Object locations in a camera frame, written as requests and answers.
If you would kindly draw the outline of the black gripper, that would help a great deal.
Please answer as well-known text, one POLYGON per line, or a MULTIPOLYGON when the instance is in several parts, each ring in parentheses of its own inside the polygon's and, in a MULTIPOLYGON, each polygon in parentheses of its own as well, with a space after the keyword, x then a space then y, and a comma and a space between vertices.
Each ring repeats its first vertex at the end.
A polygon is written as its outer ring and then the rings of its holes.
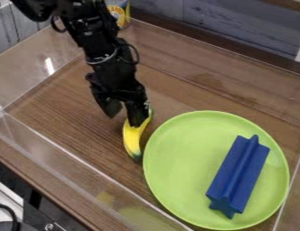
POLYGON ((145 87, 135 78, 138 61, 131 57, 99 57, 86 59, 94 71, 86 75, 97 104, 113 118, 127 109, 130 126, 139 127, 149 117, 145 87))

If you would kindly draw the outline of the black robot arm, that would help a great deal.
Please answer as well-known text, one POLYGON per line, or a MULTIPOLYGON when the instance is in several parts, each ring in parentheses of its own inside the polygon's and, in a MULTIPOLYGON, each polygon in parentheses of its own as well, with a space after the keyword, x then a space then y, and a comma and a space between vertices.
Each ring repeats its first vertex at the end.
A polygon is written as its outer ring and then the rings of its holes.
POLYGON ((94 100, 107 116, 127 110, 130 126, 149 117, 145 87, 135 78, 139 54, 118 36, 117 19, 105 0, 10 0, 27 18, 43 22, 58 17, 82 48, 93 72, 86 75, 94 100))

